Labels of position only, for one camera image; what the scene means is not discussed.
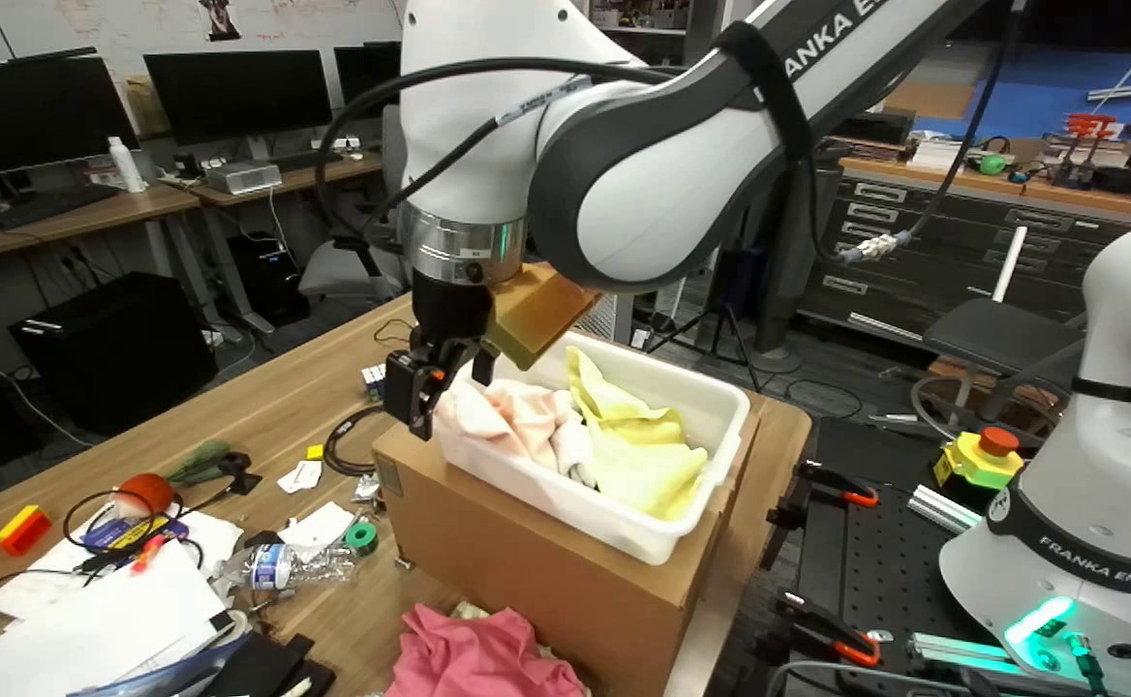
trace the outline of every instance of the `cardboard box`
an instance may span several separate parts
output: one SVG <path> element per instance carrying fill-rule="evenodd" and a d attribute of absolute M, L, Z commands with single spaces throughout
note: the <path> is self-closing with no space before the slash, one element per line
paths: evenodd
<path fill-rule="evenodd" d="M 598 695 L 662 697 L 748 446 L 665 565 L 644 565 L 451 468 L 409 432 L 388 432 L 374 454 L 409 562 L 480 607 L 523 612 Z"/>

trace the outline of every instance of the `white plastic bin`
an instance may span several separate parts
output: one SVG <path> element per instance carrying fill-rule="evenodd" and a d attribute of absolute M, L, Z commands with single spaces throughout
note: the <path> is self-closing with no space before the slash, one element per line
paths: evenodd
<path fill-rule="evenodd" d="M 647 408 L 673 408 L 686 428 L 686 441 L 708 450 L 708 466 L 696 477 L 695 499 L 677 518 L 655 518 L 618 499 L 605 499 L 576 482 L 567 482 L 529 459 L 508 459 L 480 437 L 455 432 L 445 420 L 436 421 L 436 441 L 442 459 L 491 490 L 576 527 L 605 548 L 618 548 L 647 565 L 672 562 L 684 534 L 696 527 L 718 486 L 726 486 L 738 454 L 742 432 L 748 421 L 748 397 L 734 385 L 686 371 L 677 366 L 633 353 L 584 333 L 567 333 L 532 371 L 520 371 L 511 359 L 495 366 L 495 376 L 567 388 L 567 350 L 576 344 L 610 385 L 638 397 Z"/>

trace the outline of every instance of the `shelf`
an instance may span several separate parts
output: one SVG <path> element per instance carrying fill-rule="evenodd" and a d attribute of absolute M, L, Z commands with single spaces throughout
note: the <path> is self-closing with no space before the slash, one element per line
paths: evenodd
<path fill-rule="evenodd" d="M 662 40 L 686 40 L 686 26 L 602 26 L 605 37 L 662 37 Z"/>

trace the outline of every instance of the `white robot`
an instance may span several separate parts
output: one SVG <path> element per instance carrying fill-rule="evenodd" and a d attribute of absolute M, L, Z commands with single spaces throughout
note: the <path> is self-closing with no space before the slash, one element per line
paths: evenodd
<path fill-rule="evenodd" d="M 827 132 L 880 100 L 974 10 L 767 0 L 726 50 L 662 86 L 576 90 L 569 73 L 505 69 L 409 90 L 409 181 L 476 124 L 499 118 L 499 130 L 411 199 L 419 333 L 388 366 L 393 415 L 432 435 L 436 399 L 480 350 L 487 286 L 523 261 L 523 229 L 584 286 L 672 284 L 726 242 L 746 186 L 786 166 L 795 109 L 767 69 L 795 80 L 805 124 Z M 638 65 L 567 0 L 409 0 L 405 73 L 476 60 Z M 943 572 L 1032 676 L 1131 695 L 1131 238 L 1093 262 L 1084 296 L 1090 385 L 992 527 L 947 548 Z"/>

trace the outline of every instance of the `red fabric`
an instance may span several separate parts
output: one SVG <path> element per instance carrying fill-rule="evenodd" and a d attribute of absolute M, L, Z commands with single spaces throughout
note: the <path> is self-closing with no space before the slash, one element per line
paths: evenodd
<path fill-rule="evenodd" d="M 520 612 L 455 619 L 428 606 L 405 617 L 405 655 L 388 697 L 580 697 L 575 665 L 545 660 Z"/>

